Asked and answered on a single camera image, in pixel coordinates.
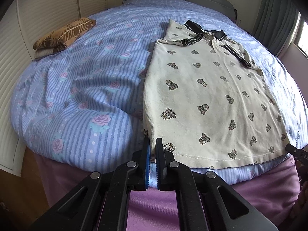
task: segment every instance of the curtain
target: curtain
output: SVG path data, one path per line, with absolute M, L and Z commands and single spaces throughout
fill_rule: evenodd
M 291 0 L 262 0 L 252 36 L 277 56 L 296 30 L 298 15 Z

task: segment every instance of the gray curtain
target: gray curtain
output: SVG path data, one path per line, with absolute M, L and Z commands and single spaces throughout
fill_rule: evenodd
M 252 36 L 276 56 L 294 30 L 297 17 L 291 0 L 262 0 Z

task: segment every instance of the silver bolt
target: silver bolt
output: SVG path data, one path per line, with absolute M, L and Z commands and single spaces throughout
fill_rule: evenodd
M 126 166 L 128 166 L 128 167 L 136 167 L 136 162 L 134 162 L 134 161 L 129 161 L 127 164 L 126 164 Z
M 170 167 L 178 167 L 179 163 L 177 161 L 172 161 L 172 162 L 169 163 L 169 166 Z
M 213 171 L 208 171 L 208 172 L 206 172 L 206 176 L 213 179 L 213 178 L 216 177 L 216 173 L 213 172 Z
M 93 172 L 93 173 L 90 175 L 90 177 L 91 177 L 92 179 L 98 179 L 98 178 L 100 177 L 100 173 L 99 173 L 99 172 Z

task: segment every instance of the wooden floor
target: wooden floor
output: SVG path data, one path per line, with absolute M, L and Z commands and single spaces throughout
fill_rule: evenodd
M 18 230 L 27 228 L 49 207 L 39 170 L 30 149 L 26 149 L 21 177 L 0 170 L 0 202 L 8 208 L 8 218 Z

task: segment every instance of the blue striped bedspread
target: blue striped bedspread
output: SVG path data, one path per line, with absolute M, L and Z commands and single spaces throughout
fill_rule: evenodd
M 258 41 L 214 10 L 180 0 L 125 0 L 90 18 L 97 24 L 65 51 L 33 61 L 17 81 L 11 123 L 37 154 L 87 171 L 107 173 L 128 161 L 143 141 L 143 86 L 155 41 L 169 19 L 223 29 L 257 60 L 278 102 L 293 145 L 308 143 L 307 106 L 289 73 Z M 229 184 L 281 163 L 225 168 Z M 205 172 L 208 169 L 198 168 Z M 155 186 L 151 164 L 150 186 Z

